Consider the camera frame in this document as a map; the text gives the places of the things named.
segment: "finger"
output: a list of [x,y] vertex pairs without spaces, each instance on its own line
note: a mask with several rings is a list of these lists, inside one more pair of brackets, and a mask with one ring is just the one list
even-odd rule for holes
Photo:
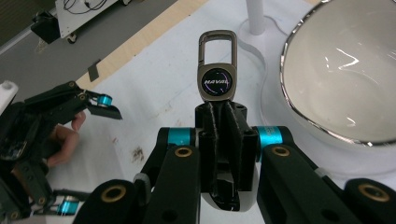
[[85,115],[84,111],[77,113],[76,118],[72,120],[72,129],[74,131],[78,131],[84,123],[85,118],[87,118],[87,116]]
[[55,136],[56,140],[63,144],[60,151],[47,159],[48,167],[68,162],[75,151],[79,140],[77,132],[65,128],[64,126],[57,127]]

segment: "black cable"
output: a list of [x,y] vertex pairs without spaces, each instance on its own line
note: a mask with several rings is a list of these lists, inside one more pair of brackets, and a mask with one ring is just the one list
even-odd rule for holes
[[102,8],[105,3],[107,2],[107,0],[102,0],[101,2],[99,2],[96,6],[94,7],[90,7],[90,3],[88,3],[86,0],[84,1],[84,5],[88,8],[88,10],[86,11],[82,11],[82,12],[73,12],[70,10],[70,8],[72,8],[77,0],[74,0],[73,3],[70,6],[67,6],[69,4],[71,0],[64,0],[64,10],[68,11],[69,13],[73,14],[73,15],[80,15],[80,14],[85,14],[88,13],[90,11],[93,10],[99,10],[100,8]]

